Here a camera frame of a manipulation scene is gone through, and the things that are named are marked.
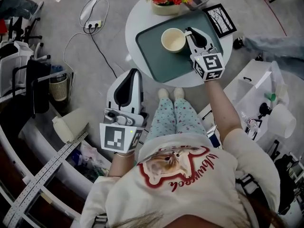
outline bracelet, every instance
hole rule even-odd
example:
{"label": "bracelet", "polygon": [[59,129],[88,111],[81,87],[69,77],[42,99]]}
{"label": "bracelet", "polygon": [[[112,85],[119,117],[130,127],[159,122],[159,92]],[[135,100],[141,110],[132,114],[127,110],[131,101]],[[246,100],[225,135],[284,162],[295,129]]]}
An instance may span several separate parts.
{"label": "bracelet", "polygon": [[115,153],[115,154],[117,154],[118,156],[120,156],[120,157],[129,157],[129,156],[132,156],[132,155],[134,155],[134,152],[135,151],[133,151],[131,154],[129,154],[129,155],[120,155],[119,153]]}

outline concrete floor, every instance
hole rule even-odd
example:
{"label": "concrete floor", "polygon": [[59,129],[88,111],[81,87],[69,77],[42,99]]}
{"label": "concrete floor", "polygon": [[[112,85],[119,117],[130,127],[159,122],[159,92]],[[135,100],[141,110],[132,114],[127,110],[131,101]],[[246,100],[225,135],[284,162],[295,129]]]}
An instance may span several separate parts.
{"label": "concrete floor", "polygon": [[[45,5],[41,12],[41,21],[36,26],[36,34],[43,36],[44,51],[52,55],[52,63],[64,65],[63,51],[69,39],[78,32],[82,32],[79,25],[79,15],[83,6],[89,0],[43,0]],[[125,43],[125,23],[132,7],[138,0],[109,0],[110,9],[104,28],[95,35],[95,40],[114,68],[116,74],[121,74],[132,67],[134,62],[126,60],[129,55]],[[237,32],[234,38],[243,34],[267,34],[284,36],[281,27],[273,13],[263,0],[210,0],[208,5],[222,3],[232,18]],[[287,35],[303,36],[304,17],[301,8],[303,0],[277,0],[271,4],[278,18],[281,20]],[[98,20],[105,16],[106,2],[96,4],[92,20]],[[226,65],[226,71],[220,81],[225,87],[255,55],[244,49],[232,51],[230,60]],[[88,132],[90,143],[100,146],[99,123],[103,120],[103,110],[106,104],[106,93],[115,80],[112,71],[105,60],[97,51],[91,38],[86,35],[74,37],[66,50],[66,61],[76,72],[76,80],[70,108],[85,108],[90,119]],[[297,116],[298,127],[292,138],[284,140],[287,151],[293,151],[297,155],[304,152],[301,148],[303,142],[303,99],[304,82],[294,75],[284,73],[284,78],[289,84],[291,112]],[[147,129],[150,128],[152,116],[158,106],[157,91],[164,85],[157,83],[143,75],[144,103],[146,111],[151,115]],[[174,88],[166,86],[172,94]],[[204,85],[186,88],[186,98],[199,112],[207,104],[204,97]],[[265,134],[261,139],[261,147],[267,148],[275,137]]]}

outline white t-shirt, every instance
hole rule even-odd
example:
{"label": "white t-shirt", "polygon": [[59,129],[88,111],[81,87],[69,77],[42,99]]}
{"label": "white t-shirt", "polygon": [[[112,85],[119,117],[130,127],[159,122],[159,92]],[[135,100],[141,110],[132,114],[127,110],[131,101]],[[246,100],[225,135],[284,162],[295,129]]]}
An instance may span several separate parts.
{"label": "white t-shirt", "polygon": [[277,212],[280,179],[270,157],[241,129],[230,132],[225,150],[194,133],[173,134],[147,141],[139,163],[122,178],[99,177],[81,216],[90,228],[96,215],[107,213],[109,225],[155,211],[164,227],[183,215],[194,215],[222,227],[247,224],[235,188],[236,171],[250,173]]}

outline bottle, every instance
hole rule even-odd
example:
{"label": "bottle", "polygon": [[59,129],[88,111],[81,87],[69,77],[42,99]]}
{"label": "bottle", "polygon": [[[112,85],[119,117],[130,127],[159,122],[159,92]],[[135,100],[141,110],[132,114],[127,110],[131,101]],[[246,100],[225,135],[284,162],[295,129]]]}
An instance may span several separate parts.
{"label": "bottle", "polygon": [[246,115],[246,113],[242,112],[241,113],[242,115],[242,119],[243,121],[247,124],[247,127],[254,131],[254,132],[257,132],[259,133],[261,131],[261,129],[258,127],[258,123],[256,120],[250,118],[249,116]]}

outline white box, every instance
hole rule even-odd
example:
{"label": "white box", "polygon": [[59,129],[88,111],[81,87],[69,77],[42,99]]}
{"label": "white box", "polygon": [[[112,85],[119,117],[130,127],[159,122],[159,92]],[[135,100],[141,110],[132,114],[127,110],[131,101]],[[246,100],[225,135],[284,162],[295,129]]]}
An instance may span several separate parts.
{"label": "white box", "polygon": [[225,70],[221,53],[194,57],[193,68],[204,81],[221,78]]}
{"label": "white box", "polygon": [[143,127],[100,123],[100,141],[103,150],[128,153],[136,148]]}

